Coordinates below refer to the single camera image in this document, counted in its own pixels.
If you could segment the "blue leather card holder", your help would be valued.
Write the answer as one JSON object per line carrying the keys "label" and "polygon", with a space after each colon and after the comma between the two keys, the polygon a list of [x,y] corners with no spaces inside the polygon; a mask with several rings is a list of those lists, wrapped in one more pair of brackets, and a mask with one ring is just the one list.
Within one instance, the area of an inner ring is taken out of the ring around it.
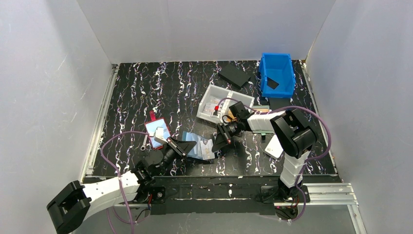
{"label": "blue leather card holder", "polygon": [[199,154],[199,142],[201,139],[207,139],[207,138],[204,138],[195,133],[183,131],[183,136],[182,136],[183,141],[196,141],[197,142],[196,146],[188,153],[189,157],[202,160]]}

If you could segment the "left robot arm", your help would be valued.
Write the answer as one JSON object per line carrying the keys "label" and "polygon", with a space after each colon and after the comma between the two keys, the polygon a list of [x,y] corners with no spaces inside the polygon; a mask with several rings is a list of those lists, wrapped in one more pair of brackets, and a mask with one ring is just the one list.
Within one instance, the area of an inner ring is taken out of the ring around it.
{"label": "left robot arm", "polygon": [[87,184],[72,181],[48,203],[46,209],[58,234],[70,234],[87,218],[120,203],[132,216],[129,202],[154,195],[155,177],[164,173],[175,159],[186,158],[197,144],[165,138],[162,127],[145,135],[161,143],[162,148],[151,150],[132,170],[118,172],[116,177]]}

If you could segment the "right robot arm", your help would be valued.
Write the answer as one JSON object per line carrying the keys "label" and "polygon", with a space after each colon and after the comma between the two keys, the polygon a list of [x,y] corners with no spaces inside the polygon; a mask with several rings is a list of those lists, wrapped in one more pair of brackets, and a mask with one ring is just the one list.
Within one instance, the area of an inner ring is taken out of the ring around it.
{"label": "right robot arm", "polygon": [[212,151],[231,144],[232,137],[242,131],[272,132],[284,152],[283,170],[275,194],[283,199],[293,197],[300,189],[303,167],[318,140],[318,134],[303,113],[307,112],[316,118],[319,116],[300,106],[286,106],[261,113],[245,106],[241,101],[236,101],[229,110],[235,119],[217,124],[217,136]]}

